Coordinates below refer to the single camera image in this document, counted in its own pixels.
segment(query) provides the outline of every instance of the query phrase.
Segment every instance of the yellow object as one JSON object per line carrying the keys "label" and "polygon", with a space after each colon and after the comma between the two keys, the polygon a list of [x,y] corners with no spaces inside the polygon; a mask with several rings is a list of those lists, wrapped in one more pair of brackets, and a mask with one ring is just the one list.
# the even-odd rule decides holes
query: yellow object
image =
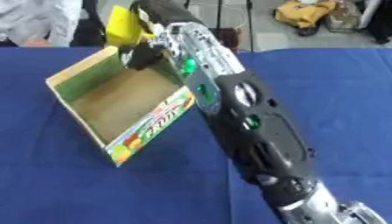
{"label": "yellow object", "polygon": [[319,19],[333,11],[336,2],[333,0],[321,3],[303,4],[298,1],[289,1],[277,8],[275,19],[299,28],[314,25]]}
{"label": "yellow object", "polygon": [[137,151],[142,146],[142,140],[140,138],[136,139],[132,143],[130,143],[129,148]]}
{"label": "yellow object", "polygon": [[114,6],[106,33],[111,46],[136,46],[140,42],[143,30],[135,13],[123,7]]}
{"label": "yellow object", "polygon": [[118,144],[113,148],[111,156],[117,163],[123,163],[127,161],[131,153],[126,146]]}

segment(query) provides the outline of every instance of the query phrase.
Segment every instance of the robotic arm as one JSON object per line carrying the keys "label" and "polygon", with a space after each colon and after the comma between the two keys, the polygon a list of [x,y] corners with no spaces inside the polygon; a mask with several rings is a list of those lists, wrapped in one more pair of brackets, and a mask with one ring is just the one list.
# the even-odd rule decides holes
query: robotic arm
{"label": "robotic arm", "polygon": [[364,204],[331,195],[312,170],[312,149],[272,94],[201,21],[170,0],[140,0],[131,9],[155,36],[132,58],[142,57],[141,47],[166,53],[242,178],[262,190],[282,223],[387,223]]}

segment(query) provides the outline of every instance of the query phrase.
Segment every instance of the person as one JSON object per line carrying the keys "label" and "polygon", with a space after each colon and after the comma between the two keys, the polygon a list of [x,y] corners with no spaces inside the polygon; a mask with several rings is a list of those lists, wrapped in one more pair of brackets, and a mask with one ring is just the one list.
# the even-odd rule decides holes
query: person
{"label": "person", "polygon": [[70,46],[82,0],[0,0],[0,46]]}

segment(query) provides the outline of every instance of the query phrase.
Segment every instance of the colorful box label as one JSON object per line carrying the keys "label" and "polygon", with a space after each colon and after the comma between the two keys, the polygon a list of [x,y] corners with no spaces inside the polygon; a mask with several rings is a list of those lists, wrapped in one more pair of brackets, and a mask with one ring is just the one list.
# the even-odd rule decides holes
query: colorful box label
{"label": "colorful box label", "polygon": [[121,166],[157,134],[184,114],[194,102],[195,98],[192,92],[187,87],[182,87],[161,102],[137,124],[124,131],[105,148],[105,151],[117,167]]}

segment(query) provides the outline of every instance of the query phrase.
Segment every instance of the floor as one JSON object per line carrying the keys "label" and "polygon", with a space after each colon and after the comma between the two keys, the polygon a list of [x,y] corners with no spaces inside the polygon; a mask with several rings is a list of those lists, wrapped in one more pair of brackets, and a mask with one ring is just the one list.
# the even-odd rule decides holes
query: floor
{"label": "floor", "polygon": [[[113,5],[128,8],[133,0],[99,0],[99,12],[102,20],[106,23]],[[185,0],[174,0],[183,3]],[[392,47],[392,44],[377,45],[370,37],[363,33],[332,33],[321,27],[318,34],[308,38],[297,36],[294,29],[286,24],[274,20],[271,12],[284,0],[253,0],[253,24],[256,51],[268,51],[273,49],[293,47]],[[190,11],[201,18],[209,27],[215,27],[216,5],[210,0],[192,0]],[[224,0],[227,6],[223,10],[223,26],[241,26],[240,49],[249,50],[249,29],[247,14],[245,11],[246,0]]]}

